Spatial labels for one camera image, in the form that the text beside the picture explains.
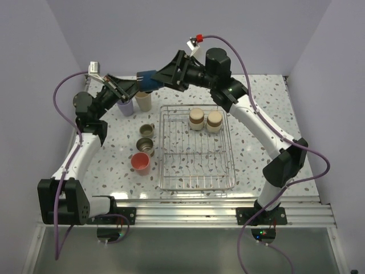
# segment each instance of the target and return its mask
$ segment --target speckled countertop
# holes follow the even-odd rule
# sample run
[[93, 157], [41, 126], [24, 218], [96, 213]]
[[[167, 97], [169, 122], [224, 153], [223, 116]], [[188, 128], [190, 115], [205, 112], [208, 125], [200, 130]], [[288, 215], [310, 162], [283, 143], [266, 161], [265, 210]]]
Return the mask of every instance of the speckled countertop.
[[[236, 78], [245, 83], [244, 76]], [[286, 132], [300, 136], [289, 95], [281, 75], [250, 76], [253, 94], [257, 103]], [[96, 95], [101, 84], [92, 80], [88, 91]], [[159, 198], [236, 198], [257, 197], [264, 184], [262, 169], [270, 161], [259, 141], [236, 119], [228, 115], [230, 136], [236, 172], [236, 186], [226, 191], [162, 191], [159, 189], [158, 153], [152, 159], [148, 176], [139, 176], [131, 166], [130, 158], [137, 153], [136, 142], [140, 138], [139, 127], [145, 123], [156, 126], [153, 141], [159, 145], [160, 107], [164, 104], [213, 104], [208, 90], [190, 86], [184, 93], [162, 88], [152, 93], [152, 109], [141, 112], [133, 100], [135, 113], [124, 117], [117, 106], [104, 116], [108, 122], [108, 135], [102, 148], [96, 153], [84, 177], [83, 186], [88, 195], [113, 195], [116, 199]], [[308, 161], [298, 178], [312, 175]], [[318, 196], [314, 181], [290, 187], [286, 196]]]

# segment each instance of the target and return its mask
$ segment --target metal wire basket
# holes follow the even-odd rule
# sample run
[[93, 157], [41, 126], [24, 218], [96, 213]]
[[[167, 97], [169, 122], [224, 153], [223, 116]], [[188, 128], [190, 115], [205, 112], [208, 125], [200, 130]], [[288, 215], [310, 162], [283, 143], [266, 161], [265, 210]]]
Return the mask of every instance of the metal wire basket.
[[[190, 110], [205, 118], [222, 113], [222, 129], [209, 133], [189, 128]], [[165, 105], [160, 110], [159, 187], [169, 191], [228, 190], [236, 183], [226, 112], [216, 105]]]

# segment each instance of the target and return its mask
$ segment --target white wall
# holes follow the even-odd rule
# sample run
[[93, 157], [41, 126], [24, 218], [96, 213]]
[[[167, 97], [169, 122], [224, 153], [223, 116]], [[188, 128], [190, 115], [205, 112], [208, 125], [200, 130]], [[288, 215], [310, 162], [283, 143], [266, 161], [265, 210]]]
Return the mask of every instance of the white wall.
[[[303, 136], [327, 155], [330, 173], [317, 181], [334, 210], [352, 269], [365, 273], [365, 2], [332, 0], [289, 77]], [[312, 157], [315, 172], [320, 160]]]
[[[52, 92], [80, 67], [45, 0], [3, 0], [0, 37], [0, 273], [20, 273], [40, 213], [37, 184], [60, 165], [71, 131]], [[82, 81], [60, 91], [69, 115]]]
[[[253, 74], [288, 75], [330, 0], [47, 0], [78, 64], [159, 69], [198, 33], [223, 35]], [[204, 47], [224, 47], [206, 41]], [[242, 73], [236, 60], [233, 72]]]

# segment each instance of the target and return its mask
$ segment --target small metal cup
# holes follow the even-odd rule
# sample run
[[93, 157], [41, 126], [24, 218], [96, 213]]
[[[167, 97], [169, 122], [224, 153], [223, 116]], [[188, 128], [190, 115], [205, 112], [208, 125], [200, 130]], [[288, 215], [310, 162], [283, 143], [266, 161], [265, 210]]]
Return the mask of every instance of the small metal cup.
[[137, 141], [136, 147], [139, 151], [147, 153], [150, 157], [155, 154], [153, 141], [148, 137], [143, 137]]
[[141, 133], [142, 137], [153, 137], [153, 133], [155, 131], [154, 124], [144, 124], [139, 128], [139, 133]]

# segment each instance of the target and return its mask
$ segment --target cylindrical container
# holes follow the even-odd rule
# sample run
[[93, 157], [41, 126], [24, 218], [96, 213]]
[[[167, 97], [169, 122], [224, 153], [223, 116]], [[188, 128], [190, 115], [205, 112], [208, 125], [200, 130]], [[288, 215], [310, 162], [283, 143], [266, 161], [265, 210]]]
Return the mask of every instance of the cylindrical container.
[[190, 110], [189, 126], [193, 130], [201, 130], [204, 127], [204, 112], [201, 108]]
[[142, 137], [149, 137], [152, 138], [155, 132], [155, 124], [143, 124], [139, 128], [139, 133]]
[[139, 151], [147, 153], [150, 157], [153, 157], [155, 154], [153, 141], [148, 137], [143, 137], [139, 139], [136, 143], [136, 147]]
[[151, 93], [145, 92], [137, 92], [135, 95], [136, 101], [139, 105], [139, 108], [142, 111], [150, 111], [152, 108], [152, 95]]
[[208, 118], [206, 120], [206, 129], [211, 132], [219, 132], [222, 128], [223, 116], [222, 113], [215, 110], [209, 113]]
[[129, 100], [125, 103], [122, 103], [121, 100], [117, 102], [117, 106], [120, 109], [121, 113], [124, 116], [131, 116], [133, 114], [133, 101]]
[[141, 176], [149, 174], [151, 169], [149, 156], [144, 152], [134, 154], [131, 159], [131, 164], [135, 171]]

